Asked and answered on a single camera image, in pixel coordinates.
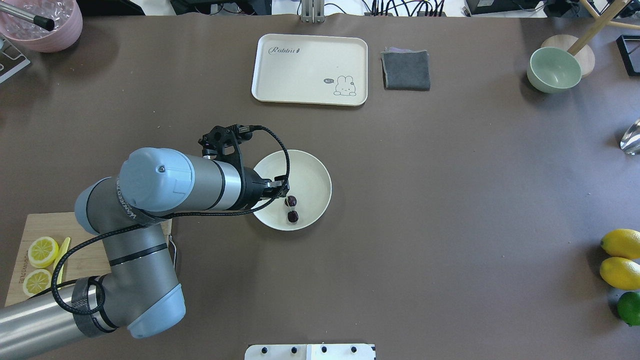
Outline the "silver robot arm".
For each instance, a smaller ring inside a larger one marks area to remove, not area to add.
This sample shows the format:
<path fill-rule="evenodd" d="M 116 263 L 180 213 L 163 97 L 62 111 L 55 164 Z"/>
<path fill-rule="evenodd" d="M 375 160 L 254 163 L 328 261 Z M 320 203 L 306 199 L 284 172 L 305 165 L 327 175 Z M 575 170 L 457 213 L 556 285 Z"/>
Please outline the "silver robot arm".
<path fill-rule="evenodd" d="M 240 215 L 267 198 L 285 196 L 288 176 L 261 178 L 227 159 L 140 148 L 116 177 L 102 178 L 78 196 L 75 216 L 102 241 L 110 272 L 86 276 L 1 310 L 1 358 L 23 360 L 126 328 L 152 337 L 180 322 L 185 297 L 162 222 L 180 216 Z"/>

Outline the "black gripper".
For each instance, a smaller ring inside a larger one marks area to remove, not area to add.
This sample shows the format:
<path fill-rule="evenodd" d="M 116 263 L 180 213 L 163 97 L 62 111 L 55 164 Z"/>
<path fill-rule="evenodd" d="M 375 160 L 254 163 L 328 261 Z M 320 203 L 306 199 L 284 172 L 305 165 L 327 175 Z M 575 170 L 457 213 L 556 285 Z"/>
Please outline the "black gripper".
<path fill-rule="evenodd" d="M 288 176 L 262 178 L 254 169 L 244 169 L 245 191 L 242 196 L 243 210 L 250 210 L 259 201 L 265 199 L 286 198 L 290 189 L 271 189 L 288 187 Z"/>

